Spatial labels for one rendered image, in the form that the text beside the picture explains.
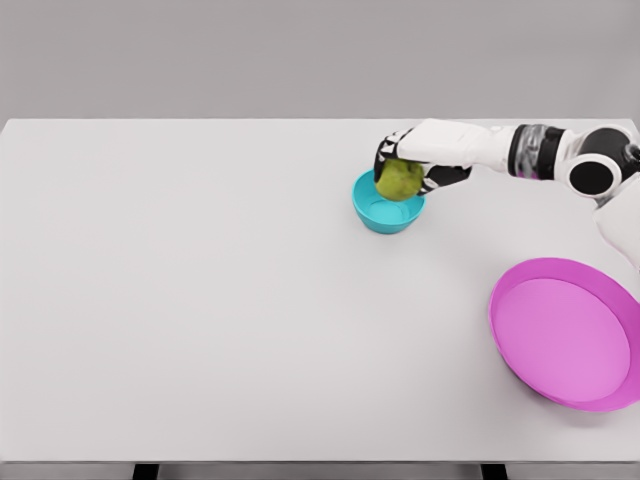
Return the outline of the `blue bowl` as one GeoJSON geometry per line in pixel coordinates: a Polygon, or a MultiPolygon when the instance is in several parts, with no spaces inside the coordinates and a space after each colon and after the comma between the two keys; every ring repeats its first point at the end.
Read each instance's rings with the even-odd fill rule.
{"type": "Polygon", "coordinates": [[[370,230],[395,234],[407,229],[422,213],[425,199],[420,196],[395,202],[386,200],[374,186],[374,172],[362,173],[353,183],[352,204],[357,216],[370,230]]]}

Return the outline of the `pink plate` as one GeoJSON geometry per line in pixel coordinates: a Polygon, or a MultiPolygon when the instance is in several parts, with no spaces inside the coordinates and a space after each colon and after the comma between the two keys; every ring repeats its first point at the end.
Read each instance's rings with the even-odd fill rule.
{"type": "Polygon", "coordinates": [[[505,363],[541,396],[587,412],[640,404],[640,301],[600,270],[516,264],[493,287],[488,321],[505,363]]]}

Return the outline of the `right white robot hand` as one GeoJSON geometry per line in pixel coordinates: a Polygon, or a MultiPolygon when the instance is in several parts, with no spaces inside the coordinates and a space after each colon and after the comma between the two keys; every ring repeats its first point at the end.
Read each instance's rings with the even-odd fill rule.
{"type": "Polygon", "coordinates": [[[396,131],[377,147],[374,184],[388,159],[423,166],[423,185],[417,196],[464,181],[472,169],[470,152],[486,133],[487,130],[478,125],[437,119],[426,119],[414,127],[396,131]]]}

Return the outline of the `green apple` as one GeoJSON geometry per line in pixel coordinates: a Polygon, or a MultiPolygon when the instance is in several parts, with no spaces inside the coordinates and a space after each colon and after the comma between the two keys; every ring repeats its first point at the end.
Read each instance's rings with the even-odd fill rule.
{"type": "Polygon", "coordinates": [[[417,196],[423,185],[424,170],[420,163],[402,159],[388,159],[383,163],[381,175],[375,182],[377,192],[395,202],[417,196]]]}

